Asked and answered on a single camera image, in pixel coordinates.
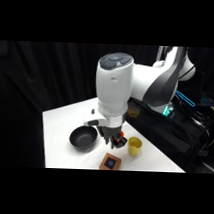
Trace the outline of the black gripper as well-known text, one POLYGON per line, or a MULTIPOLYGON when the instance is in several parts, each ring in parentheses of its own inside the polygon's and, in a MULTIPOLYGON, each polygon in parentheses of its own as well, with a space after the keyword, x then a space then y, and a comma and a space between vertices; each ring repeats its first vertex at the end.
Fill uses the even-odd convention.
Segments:
POLYGON ((121 137, 121 127, 103 127, 98 126, 97 131, 99 134, 104 137, 106 145, 111 144, 111 149, 121 148, 127 144, 128 140, 124 137, 121 137))

